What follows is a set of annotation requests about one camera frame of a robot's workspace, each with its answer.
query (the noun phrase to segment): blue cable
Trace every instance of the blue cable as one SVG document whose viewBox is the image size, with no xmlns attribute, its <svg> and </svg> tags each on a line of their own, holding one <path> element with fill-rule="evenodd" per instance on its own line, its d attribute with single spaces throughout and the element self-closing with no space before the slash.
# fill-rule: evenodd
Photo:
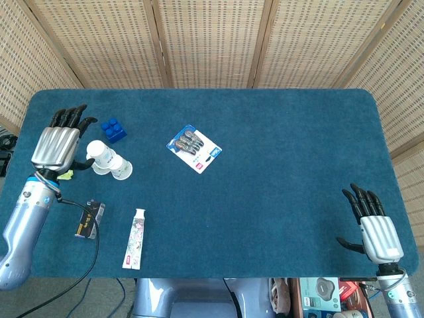
<svg viewBox="0 0 424 318">
<path fill-rule="evenodd" d="M 124 297 L 122 297 L 121 302 L 118 304 L 118 306 L 116 306 L 114 308 L 114 310 L 112 310 L 112 312 L 109 314 L 109 316 L 107 316 L 107 318 L 111 318 L 118 311 L 118 309 L 120 308 L 120 306 L 122 306 L 122 304 L 125 301 L 125 288 L 124 288 L 124 285 L 122 285 L 121 281 L 118 278 L 117 278 L 117 281 L 118 281 L 119 285 L 121 285 L 122 291 L 124 293 Z"/>
<path fill-rule="evenodd" d="M 84 300 L 84 298 L 85 298 L 85 295 L 87 294 L 87 290 L 88 290 L 88 285 L 90 285 L 90 282 L 91 282 L 91 278 L 88 280 L 88 283 L 87 283 L 87 285 L 85 286 L 85 289 L 84 289 L 84 294 L 82 295 L 82 298 L 80 299 L 80 301 L 75 305 L 75 307 L 74 308 L 72 308 L 71 309 L 71 311 L 66 315 L 66 318 L 69 318 L 69 317 L 71 317 L 71 314 L 74 312 L 74 310 L 75 309 L 77 309 L 77 307 L 79 306 L 79 305 L 81 305 L 81 303 L 82 303 L 82 301 Z"/>
<path fill-rule="evenodd" d="M 368 300 L 373 300 L 375 297 L 377 297 L 377 295 L 381 293 L 381 290 L 377 291 L 374 295 L 372 295 L 371 297 L 368 297 Z"/>
</svg>

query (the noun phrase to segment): gray floor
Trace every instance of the gray floor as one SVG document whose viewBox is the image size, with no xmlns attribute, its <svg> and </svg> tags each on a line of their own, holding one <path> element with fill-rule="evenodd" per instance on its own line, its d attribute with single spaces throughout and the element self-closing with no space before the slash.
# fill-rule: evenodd
<svg viewBox="0 0 424 318">
<path fill-rule="evenodd" d="M 0 178 L 0 191 L 4 178 Z M 418 272 L 411 277 L 415 293 L 424 309 L 424 254 L 420 255 L 420 268 Z M 124 304 L 116 312 L 114 318 L 126 318 L 134 300 L 135 284 L 133 279 L 121 280 L 126 289 L 126 298 Z M 0 291 L 0 318 L 16 317 L 26 311 L 42 303 L 46 299 L 56 295 L 74 282 L 71 278 L 30 278 L 28 282 L 21 288 L 13 291 Z M 63 297 L 57 299 L 53 303 L 39 309 L 33 314 L 28 315 L 29 318 L 61 318 L 66 317 L 68 312 L 81 299 L 87 280 L 75 287 Z M 106 318 L 121 301 L 123 292 L 118 282 L 112 278 L 93 279 L 89 285 L 87 295 L 83 303 L 74 311 L 72 317 L 81 318 Z M 386 304 L 383 297 L 379 296 L 372 300 L 372 308 L 376 318 L 389 317 Z M 182 311 L 189 312 L 189 307 L 180 306 Z"/>
</svg>

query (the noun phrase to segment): robotic hand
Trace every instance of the robotic hand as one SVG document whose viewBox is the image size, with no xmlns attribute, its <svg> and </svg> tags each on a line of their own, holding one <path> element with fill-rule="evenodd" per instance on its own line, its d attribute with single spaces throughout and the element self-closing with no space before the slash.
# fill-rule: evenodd
<svg viewBox="0 0 424 318">
<path fill-rule="evenodd" d="M 377 195 L 355 184 L 350 186 L 356 197 L 346 189 L 343 194 L 349 200 L 360 227 L 362 244 L 352 244 L 341 237 L 337 237 L 337 241 L 349 250 L 366 254 L 378 265 L 380 290 L 392 318 L 421 318 L 406 271 L 398 266 L 403 250 L 392 220 L 384 213 Z"/>
<path fill-rule="evenodd" d="M 80 138 L 89 124 L 97 122 L 93 117 L 80 122 L 86 108 L 81 105 L 57 111 L 38 140 L 31 159 L 36 172 L 26 180 L 3 232 L 8 252 L 0 256 L 0 290 L 16 288 L 29 277 L 41 228 L 54 198 L 60 196 L 57 177 L 69 169 L 85 170 L 94 162 L 74 161 Z"/>
</svg>

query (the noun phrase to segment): blue lego brick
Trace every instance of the blue lego brick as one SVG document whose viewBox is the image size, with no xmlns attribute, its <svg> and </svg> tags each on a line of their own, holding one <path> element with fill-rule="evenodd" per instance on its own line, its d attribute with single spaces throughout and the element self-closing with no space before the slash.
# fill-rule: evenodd
<svg viewBox="0 0 424 318">
<path fill-rule="evenodd" d="M 122 128 L 116 118 L 110 118 L 107 123 L 101 124 L 101 130 L 106 134 L 107 139 L 113 144 L 124 138 L 127 133 Z"/>
</svg>

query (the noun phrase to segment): white tube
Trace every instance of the white tube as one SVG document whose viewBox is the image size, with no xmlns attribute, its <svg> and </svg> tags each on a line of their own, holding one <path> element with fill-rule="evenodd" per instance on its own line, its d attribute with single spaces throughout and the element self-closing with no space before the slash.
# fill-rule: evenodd
<svg viewBox="0 0 424 318">
<path fill-rule="evenodd" d="M 128 238 L 127 251 L 125 252 L 122 268 L 139 270 L 141 265 L 141 249 L 144 234 L 144 210 L 135 209 L 136 213 L 132 220 L 130 237 Z"/>
</svg>

